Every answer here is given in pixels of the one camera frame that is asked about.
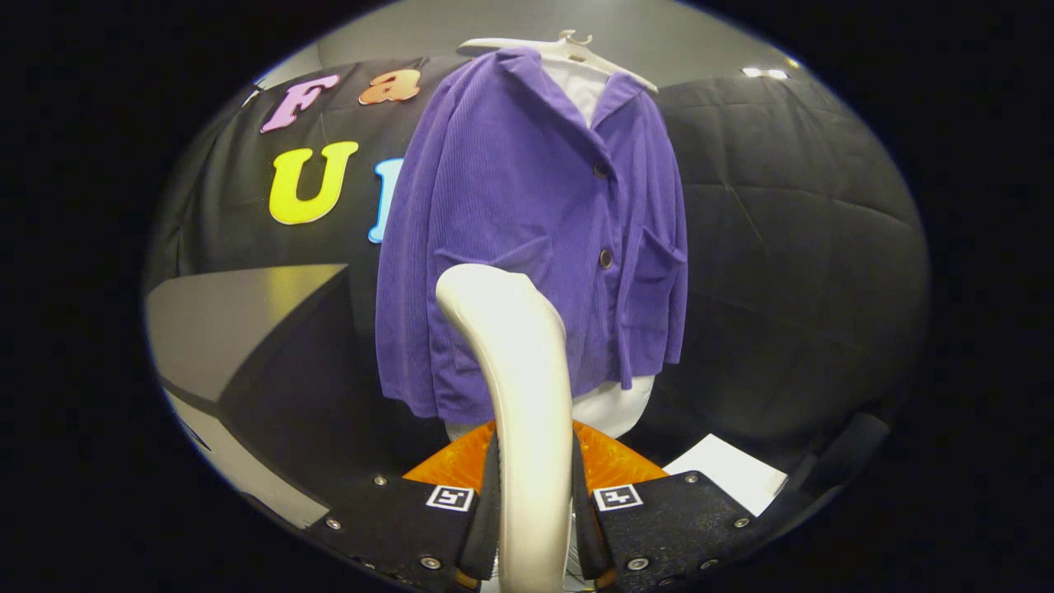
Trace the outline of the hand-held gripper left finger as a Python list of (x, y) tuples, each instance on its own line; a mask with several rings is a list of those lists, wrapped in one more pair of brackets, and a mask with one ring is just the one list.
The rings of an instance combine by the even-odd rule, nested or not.
[(500, 468), (489, 422), (403, 476), (374, 474), (306, 533), (415, 591), (479, 592), (496, 573)]

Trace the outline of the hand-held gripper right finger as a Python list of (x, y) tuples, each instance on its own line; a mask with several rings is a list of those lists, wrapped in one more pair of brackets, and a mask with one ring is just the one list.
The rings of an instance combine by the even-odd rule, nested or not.
[(575, 422), (575, 565), (599, 590), (678, 590), (757, 551), (775, 510), (754, 513), (699, 472), (669, 475)]

